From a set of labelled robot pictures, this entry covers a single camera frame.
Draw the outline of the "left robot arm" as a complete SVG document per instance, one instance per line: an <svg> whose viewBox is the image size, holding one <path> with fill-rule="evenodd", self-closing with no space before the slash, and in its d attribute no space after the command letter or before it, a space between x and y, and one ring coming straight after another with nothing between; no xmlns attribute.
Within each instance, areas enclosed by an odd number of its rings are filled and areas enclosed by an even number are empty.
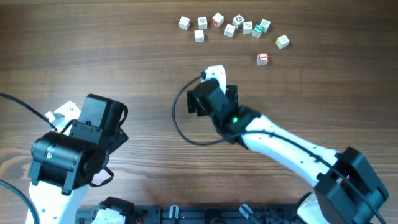
<svg viewBox="0 0 398 224"><path fill-rule="evenodd" d="M87 95L82 109L68 101L46 118L56 129L38 138L31 150L28 176L34 209L27 223L73 223L94 176L101 171L113 180L110 155L128 136L122 129L128 115L125 104L102 96Z"/></svg>

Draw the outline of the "wooden block red letter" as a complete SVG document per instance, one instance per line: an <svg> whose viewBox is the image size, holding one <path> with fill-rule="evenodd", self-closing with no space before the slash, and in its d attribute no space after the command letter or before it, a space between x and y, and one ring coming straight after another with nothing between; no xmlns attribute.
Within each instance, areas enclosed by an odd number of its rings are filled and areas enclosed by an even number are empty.
<svg viewBox="0 0 398 224"><path fill-rule="evenodd" d="M212 24L215 27L220 27L222 23L224 22L224 16L222 16L219 12L217 12L213 17L212 17Z"/></svg>

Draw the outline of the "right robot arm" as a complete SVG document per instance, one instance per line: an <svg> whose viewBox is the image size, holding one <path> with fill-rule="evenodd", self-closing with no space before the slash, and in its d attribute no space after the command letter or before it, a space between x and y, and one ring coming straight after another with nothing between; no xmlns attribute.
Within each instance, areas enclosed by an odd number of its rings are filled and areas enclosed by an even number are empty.
<svg viewBox="0 0 398 224"><path fill-rule="evenodd" d="M295 216L304 223L369 223L384 219L379 209L389 193L358 150L343 152L310 143L273 123L267 116L239 106L232 88L218 80L187 91L189 113L209 116L223 141L263 154L286 166L313 187Z"/></svg>

